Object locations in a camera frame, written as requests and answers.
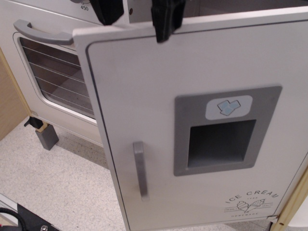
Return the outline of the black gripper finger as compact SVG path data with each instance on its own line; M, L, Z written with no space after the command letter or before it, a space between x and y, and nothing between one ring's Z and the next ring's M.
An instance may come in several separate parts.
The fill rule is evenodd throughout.
M185 0L153 0L151 7L152 22L157 43L163 43L181 27Z
M124 14L122 0L91 0L90 3L104 26L112 25Z

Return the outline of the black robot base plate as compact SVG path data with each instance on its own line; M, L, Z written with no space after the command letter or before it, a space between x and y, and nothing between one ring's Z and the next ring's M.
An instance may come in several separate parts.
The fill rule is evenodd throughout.
M20 204L17 204L17 212L24 220L28 231L59 231L57 227Z

